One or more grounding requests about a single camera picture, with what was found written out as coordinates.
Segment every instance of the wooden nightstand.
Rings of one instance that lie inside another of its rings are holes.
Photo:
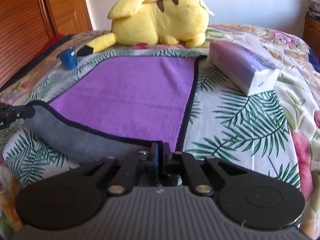
[[[320,58],[320,21],[306,16],[303,39],[315,51],[318,58]]]

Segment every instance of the blue container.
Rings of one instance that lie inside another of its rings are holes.
[[[66,70],[71,70],[78,66],[78,61],[75,53],[75,48],[70,48],[62,51],[57,55]]]

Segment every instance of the floral blanket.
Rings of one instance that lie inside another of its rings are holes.
[[[80,58],[79,67],[69,72],[63,70],[60,62],[54,59],[62,50],[58,48],[44,60],[46,68],[42,68],[40,63],[3,91],[0,101],[13,105],[34,99],[48,101],[108,57],[150,54],[187,57],[207,54],[211,39],[232,41],[235,33],[254,34],[261,46],[281,61],[286,70],[279,75],[274,91],[246,97],[219,69],[209,61],[202,61],[183,150],[194,154],[196,158],[215,155],[301,188],[307,200],[301,229],[314,239],[319,234],[320,176],[316,171],[312,172],[312,181],[310,162],[311,168],[316,169],[320,154],[320,112],[316,103],[317,86],[314,84],[317,74],[308,62],[308,46],[298,37],[254,26],[215,25],[208,28],[206,43],[196,50],[181,50],[184,48],[182,45],[138,45],[131,50],[110,48],[106,52]],[[92,32],[76,35],[62,47],[72,44],[79,49],[86,41],[101,34]],[[6,186],[2,186],[0,196],[10,197],[0,202],[0,221],[3,221],[0,228],[2,235],[10,238],[21,228],[13,206],[19,183],[25,187],[75,168],[78,163],[52,149],[21,120],[0,131],[0,147],[6,164],[13,172],[2,164],[7,173],[3,183]]]

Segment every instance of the stuffed animal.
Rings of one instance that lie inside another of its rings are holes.
[[[77,55],[102,51],[116,42],[126,46],[137,43],[201,46],[209,14],[202,0],[119,0],[108,14],[111,33],[102,35],[82,47]]]

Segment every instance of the tissue package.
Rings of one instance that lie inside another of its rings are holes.
[[[247,96],[272,90],[280,73],[272,60],[229,41],[211,41],[209,60]]]

